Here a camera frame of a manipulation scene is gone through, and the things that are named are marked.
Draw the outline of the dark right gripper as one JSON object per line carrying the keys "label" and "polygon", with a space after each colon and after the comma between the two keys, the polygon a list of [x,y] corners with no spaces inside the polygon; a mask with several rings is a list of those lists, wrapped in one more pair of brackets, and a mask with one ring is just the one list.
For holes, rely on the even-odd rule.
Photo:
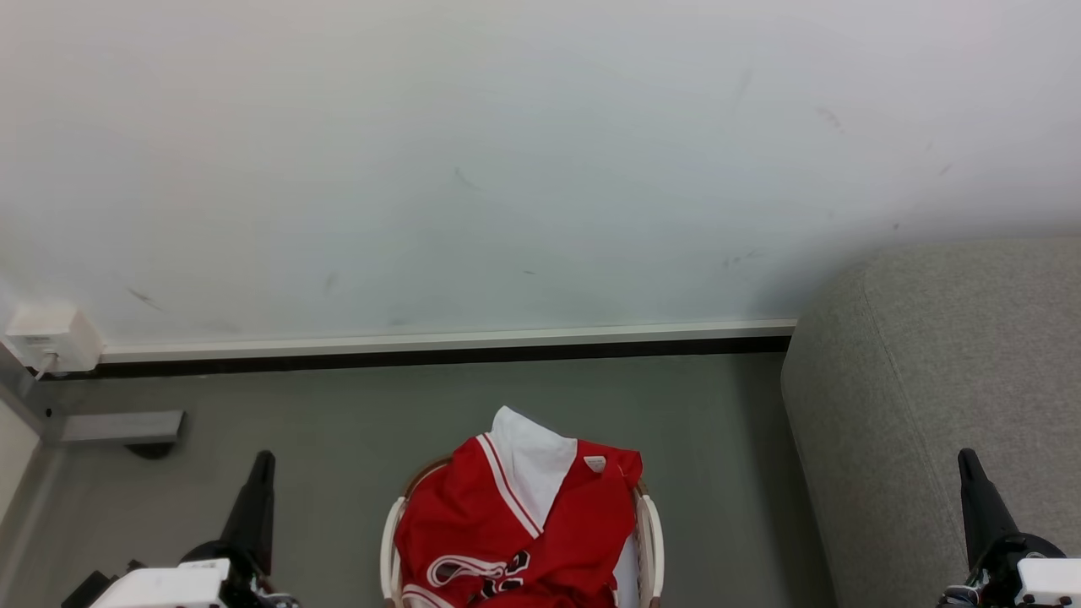
{"label": "dark right gripper", "polygon": [[1065,607],[1067,555],[1041,536],[1020,534],[980,458],[958,453],[970,574],[942,592],[942,607]]}

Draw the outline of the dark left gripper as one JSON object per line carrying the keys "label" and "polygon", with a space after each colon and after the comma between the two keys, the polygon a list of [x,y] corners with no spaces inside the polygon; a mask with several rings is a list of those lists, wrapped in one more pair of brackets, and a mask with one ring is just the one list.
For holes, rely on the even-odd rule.
{"label": "dark left gripper", "polygon": [[179,561],[182,568],[221,571],[221,585],[209,607],[298,606],[295,596],[275,589],[268,577],[273,572],[273,453],[261,451],[236,497],[221,541],[203,543]]}

